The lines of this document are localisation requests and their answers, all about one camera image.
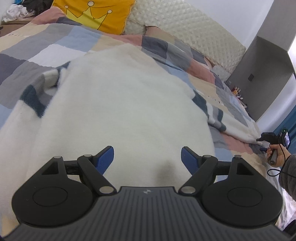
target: quilted headboard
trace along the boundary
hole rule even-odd
[[[210,57],[232,73],[246,48],[225,28],[183,0],[136,0],[125,33],[157,26]]]

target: dark teal stripe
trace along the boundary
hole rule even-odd
[[[20,100],[24,101],[28,106],[30,106],[41,118],[45,111],[45,105],[43,105],[38,96],[33,85],[29,85],[22,93]]]
[[[195,90],[193,90],[195,93],[194,98],[192,101],[199,107],[201,110],[207,115],[207,118],[209,119],[209,113],[207,112],[207,101],[199,95]]]
[[[218,109],[217,120],[221,123],[221,127],[219,128],[220,132],[226,131],[226,126],[222,123],[222,118],[223,118],[223,111],[221,109]]]

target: bed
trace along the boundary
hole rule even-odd
[[[135,24],[137,31],[143,26],[138,21]],[[154,22],[148,25],[161,28]],[[202,49],[180,45],[178,41],[174,44],[128,34],[133,31],[135,28],[127,24],[126,35],[105,34],[68,19],[52,7],[26,26],[0,38],[0,111],[2,124],[5,122],[0,130],[3,167],[0,182],[9,184],[0,189],[1,235],[17,225],[10,205],[13,193],[52,156],[70,160],[94,154],[107,145],[114,146],[117,156],[104,176],[116,188],[135,183],[178,188],[190,177],[189,170],[179,160],[181,147],[185,145],[199,155],[214,155],[220,161],[231,161],[234,155],[241,155],[282,194],[284,207],[277,226],[284,229],[296,203],[276,178],[266,175],[270,167],[255,141],[260,136],[258,128],[229,88],[211,71],[214,55],[211,57],[207,52],[205,56],[200,53]],[[79,66],[89,71],[82,73]],[[90,76],[91,70],[101,72]],[[107,81],[98,78],[100,74]],[[98,99],[92,98],[96,96],[94,90],[100,93]],[[129,108],[124,104],[128,100],[132,100]],[[126,116],[132,118],[125,119],[123,126],[120,121]],[[134,119],[145,123],[147,131],[141,132]],[[109,134],[115,130],[120,132],[121,139]],[[139,151],[132,148],[136,143]],[[118,163],[119,156],[125,156],[125,160],[142,158],[145,163],[153,159],[165,161],[157,166],[158,170],[165,170],[151,183],[150,167],[142,170],[145,163],[129,162],[132,168],[126,169],[127,175],[121,175],[116,170],[126,168],[127,164]],[[175,170],[180,171],[171,178]]]

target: handheld camera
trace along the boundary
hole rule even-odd
[[[264,132],[261,134],[261,138],[257,141],[267,141],[270,144],[282,144],[285,148],[289,148],[291,141],[287,129],[283,129],[279,135],[275,135],[273,132]],[[273,150],[272,154],[268,158],[267,162],[269,165],[276,165],[276,159],[278,156],[277,150]]]

